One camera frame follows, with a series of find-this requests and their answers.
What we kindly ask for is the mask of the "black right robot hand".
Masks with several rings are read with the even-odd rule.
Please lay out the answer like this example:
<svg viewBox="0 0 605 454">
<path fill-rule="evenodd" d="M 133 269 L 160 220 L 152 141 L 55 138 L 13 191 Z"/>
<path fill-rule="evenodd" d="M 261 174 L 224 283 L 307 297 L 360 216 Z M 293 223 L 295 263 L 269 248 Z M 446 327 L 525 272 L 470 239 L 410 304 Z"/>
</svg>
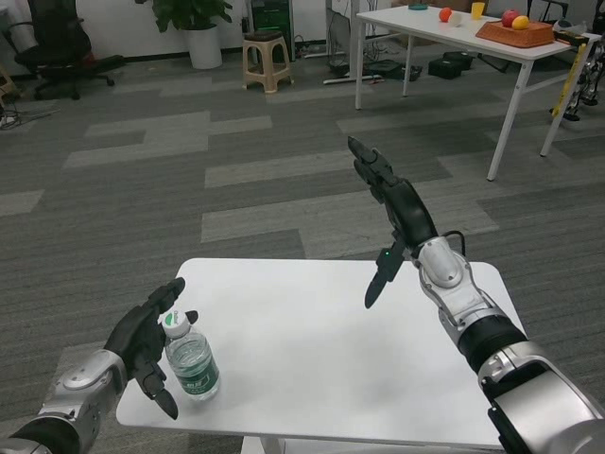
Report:
<svg viewBox="0 0 605 454">
<path fill-rule="evenodd" d="M 365 307 L 371 308 L 385 285 L 392 282 L 406 256 L 416 256 L 419 248 L 438 235 L 433 219 L 413 185 L 397 176 L 388 160 L 375 148 L 348 138 L 354 156 L 354 169 L 368 185 L 372 196 L 382 204 L 393 227 L 393 244 L 381 250 L 376 273 L 365 294 Z"/>
</svg>

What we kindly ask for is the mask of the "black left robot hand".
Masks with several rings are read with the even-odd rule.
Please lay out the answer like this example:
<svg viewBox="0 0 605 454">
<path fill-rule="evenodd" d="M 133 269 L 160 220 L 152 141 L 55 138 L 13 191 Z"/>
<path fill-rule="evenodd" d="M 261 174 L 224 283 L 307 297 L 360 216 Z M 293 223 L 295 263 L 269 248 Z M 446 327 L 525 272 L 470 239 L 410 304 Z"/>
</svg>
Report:
<svg viewBox="0 0 605 454">
<path fill-rule="evenodd" d="M 131 309 L 110 334 L 104 349 L 121 357 L 127 381 L 135 380 L 144 395 L 155 401 L 171 419 L 179 416 L 178 406 L 165 388 L 166 375 L 159 366 L 166 334 L 158 323 L 185 288 L 182 277 L 156 288 L 140 306 Z"/>
</svg>

